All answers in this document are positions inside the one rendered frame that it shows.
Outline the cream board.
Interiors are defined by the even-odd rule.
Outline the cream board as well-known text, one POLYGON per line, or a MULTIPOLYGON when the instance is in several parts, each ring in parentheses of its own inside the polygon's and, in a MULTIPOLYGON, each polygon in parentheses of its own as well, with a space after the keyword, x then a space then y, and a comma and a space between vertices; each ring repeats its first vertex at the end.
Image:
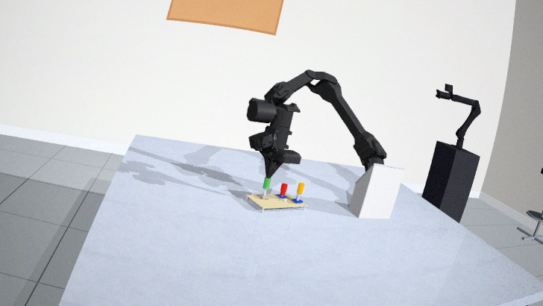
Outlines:
POLYGON ((304 183, 299 183, 298 190, 296 191, 297 198, 294 198, 289 193, 285 193, 288 187, 287 184, 282 184, 280 194, 266 194, 266 190, 269 189, 270 181, 270 178, 265 177, 263 183, 264 193, 254 194, 254 191, 252 191, 252 194, 246 194, 246 201, 248 198, 250 198, 254 203, 262 208, 261 213, 263 213, 264 208, 273 207, 304 207, 305 211, 307 205, 299 199, 304 189, 304 183))

